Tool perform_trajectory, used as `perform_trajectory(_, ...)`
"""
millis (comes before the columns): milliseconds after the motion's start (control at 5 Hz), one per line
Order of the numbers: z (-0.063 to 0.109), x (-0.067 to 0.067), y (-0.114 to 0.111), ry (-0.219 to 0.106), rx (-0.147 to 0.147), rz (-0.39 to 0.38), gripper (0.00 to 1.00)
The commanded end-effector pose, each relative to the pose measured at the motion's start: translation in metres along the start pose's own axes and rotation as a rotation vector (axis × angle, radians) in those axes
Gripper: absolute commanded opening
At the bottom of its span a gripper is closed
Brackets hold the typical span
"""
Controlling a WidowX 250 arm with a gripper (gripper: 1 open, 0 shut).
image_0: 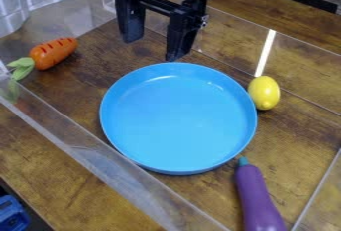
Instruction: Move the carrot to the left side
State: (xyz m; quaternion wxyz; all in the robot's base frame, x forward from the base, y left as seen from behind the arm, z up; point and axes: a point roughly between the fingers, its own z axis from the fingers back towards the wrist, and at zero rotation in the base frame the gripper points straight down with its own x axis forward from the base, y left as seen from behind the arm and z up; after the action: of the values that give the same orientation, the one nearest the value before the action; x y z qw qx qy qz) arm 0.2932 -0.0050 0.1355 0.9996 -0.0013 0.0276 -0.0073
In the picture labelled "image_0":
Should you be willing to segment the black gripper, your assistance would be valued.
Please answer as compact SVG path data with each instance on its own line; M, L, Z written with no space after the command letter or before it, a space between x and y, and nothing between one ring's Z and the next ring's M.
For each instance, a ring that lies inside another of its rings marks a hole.
M175 61L189 52L197 30L207 24L205 2L207 0L114 0L122 41L130 43L142 36L146 9L169 16L165 60Z

